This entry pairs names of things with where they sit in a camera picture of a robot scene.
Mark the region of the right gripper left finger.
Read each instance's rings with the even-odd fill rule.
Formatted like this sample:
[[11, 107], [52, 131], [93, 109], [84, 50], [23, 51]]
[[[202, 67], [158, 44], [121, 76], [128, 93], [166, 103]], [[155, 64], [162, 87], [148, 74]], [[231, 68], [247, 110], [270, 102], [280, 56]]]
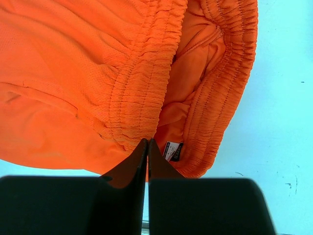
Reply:
[[5, 176], [3, 235], [138, 235], [142, 228], [148, 142], [98, 177]]

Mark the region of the orange shorts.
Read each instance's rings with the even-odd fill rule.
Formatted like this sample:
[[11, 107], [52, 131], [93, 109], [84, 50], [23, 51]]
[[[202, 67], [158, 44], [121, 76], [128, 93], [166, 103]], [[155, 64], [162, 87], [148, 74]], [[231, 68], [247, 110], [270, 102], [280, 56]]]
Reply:
[[0, 158], [104, 174], [146, 138], [199, 178], [257, 33], [255, 0], [3, 0]]

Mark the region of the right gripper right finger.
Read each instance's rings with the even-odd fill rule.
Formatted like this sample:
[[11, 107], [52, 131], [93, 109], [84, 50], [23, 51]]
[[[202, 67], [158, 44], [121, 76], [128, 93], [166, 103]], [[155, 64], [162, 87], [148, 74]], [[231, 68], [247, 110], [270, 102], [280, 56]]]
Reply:
[[263, 193], [248, 178], [188, 179], [148, 150], [152, 235], [274, 235]]

